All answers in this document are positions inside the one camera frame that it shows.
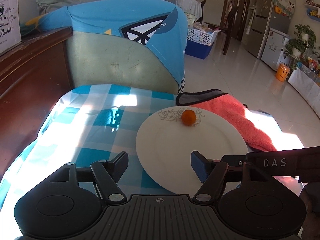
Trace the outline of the person right hand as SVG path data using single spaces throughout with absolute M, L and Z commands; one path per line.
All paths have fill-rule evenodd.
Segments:
M 300 193 L 306 206 L 302 239 L 319 239 L 319 183 L 308 183 Z

